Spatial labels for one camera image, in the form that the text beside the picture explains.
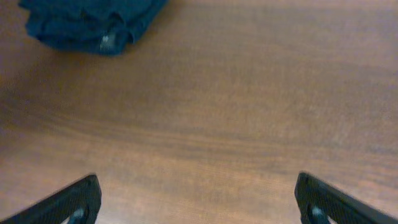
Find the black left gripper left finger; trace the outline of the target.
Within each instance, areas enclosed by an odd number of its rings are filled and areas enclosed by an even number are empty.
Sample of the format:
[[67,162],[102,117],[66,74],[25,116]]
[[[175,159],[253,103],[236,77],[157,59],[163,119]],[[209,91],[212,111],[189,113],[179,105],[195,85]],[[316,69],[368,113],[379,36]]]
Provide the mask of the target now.
[[1,224],[94,223],[100,207],[100,183],[96,174],[89,174]]

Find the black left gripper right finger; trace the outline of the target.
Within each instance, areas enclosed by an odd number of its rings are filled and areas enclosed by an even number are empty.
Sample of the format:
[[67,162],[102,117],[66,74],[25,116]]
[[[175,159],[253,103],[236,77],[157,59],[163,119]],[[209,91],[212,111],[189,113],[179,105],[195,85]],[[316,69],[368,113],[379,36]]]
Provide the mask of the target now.
[[397,224],[397,219],[306,172],[299,173],[294,194],[304,224]]

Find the navy blue shorts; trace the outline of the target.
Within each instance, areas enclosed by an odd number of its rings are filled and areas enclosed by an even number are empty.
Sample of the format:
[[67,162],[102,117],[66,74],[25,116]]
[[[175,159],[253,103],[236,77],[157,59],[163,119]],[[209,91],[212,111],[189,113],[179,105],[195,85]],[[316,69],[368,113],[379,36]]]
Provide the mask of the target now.
[[119,55],[137,42],[167,0],[20,0],[27,33],[48,47]]

